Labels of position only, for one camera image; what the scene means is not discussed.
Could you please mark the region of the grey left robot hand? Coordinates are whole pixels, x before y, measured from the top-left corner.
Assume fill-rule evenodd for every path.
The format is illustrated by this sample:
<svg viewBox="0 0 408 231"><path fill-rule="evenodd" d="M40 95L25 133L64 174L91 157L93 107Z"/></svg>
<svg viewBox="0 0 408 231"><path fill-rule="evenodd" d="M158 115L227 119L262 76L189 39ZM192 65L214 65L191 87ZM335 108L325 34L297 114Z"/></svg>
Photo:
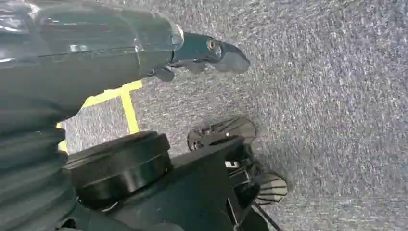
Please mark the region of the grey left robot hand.
<svg viewBox="0 0 408 231"><path fill-rule="evenodd" d="M185 32L162 14L87 0L0 3L0 127L53 125L88 97L132 81L173 79L168 67L245 72L234 45Z"/></svg>

